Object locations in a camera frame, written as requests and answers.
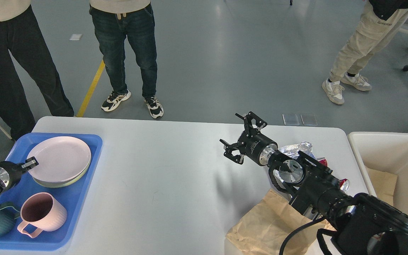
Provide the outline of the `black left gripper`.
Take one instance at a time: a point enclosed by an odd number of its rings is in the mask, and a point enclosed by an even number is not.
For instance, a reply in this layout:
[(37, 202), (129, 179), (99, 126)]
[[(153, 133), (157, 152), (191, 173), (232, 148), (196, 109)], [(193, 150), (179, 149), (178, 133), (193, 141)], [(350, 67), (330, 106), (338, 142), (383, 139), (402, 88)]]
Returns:
[(22, 178), (23, 173), (38, 166), (39, 163), (35, 157), (26, 159), (25, 163), (13, 163), (10, 161), (0, 162), (0, 180), (5, 185), (4, 190), (16, 186)]

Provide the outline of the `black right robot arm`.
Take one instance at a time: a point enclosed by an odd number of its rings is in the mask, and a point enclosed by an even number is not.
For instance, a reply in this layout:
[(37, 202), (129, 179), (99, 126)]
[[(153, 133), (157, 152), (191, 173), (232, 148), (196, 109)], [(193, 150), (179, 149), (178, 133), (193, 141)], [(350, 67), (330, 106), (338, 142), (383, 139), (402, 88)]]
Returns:
[(325, 255), (331, 252), (323, 238), (330, 236), (342, 255), (408, 255), (408, 215), (366, 194), (350, 196), (343, 190), (344, 180), (303, 151), (297, 158), (282, 153), (272, 139), (261, 133), (267, 123), (253, 112), (237, 115), (244, 131), (233, 144), (221, 140), (224, 156), (242, 164), (244, 156), (259, 166), (267, 166), (271, 183), (279, 192), (291, 196), (289, 204), (300, 214), (310, 210), (319, 218), (295, 229), (279, 249), (300, 231), (327, 220), (334, 230), (320, 228), (316, 237)]

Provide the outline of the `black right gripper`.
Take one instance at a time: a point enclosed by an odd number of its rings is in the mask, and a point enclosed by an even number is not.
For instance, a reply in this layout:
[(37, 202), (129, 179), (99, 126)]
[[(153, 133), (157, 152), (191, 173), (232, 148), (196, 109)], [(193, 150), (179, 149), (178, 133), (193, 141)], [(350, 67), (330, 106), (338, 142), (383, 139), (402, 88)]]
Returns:
[(278, 150), (277, 143), (260, 132), (267, 126), (267, 122), (251, 111), (244, 115), (235, 113), (235, 116), (243, 120), (244, 131), (236, 143), (228, 144), (220, 139), (225, 149), (223, 155), (237, 164), (243, 164), (246, 155), (259, 166), (266, 166), (270, 156)]

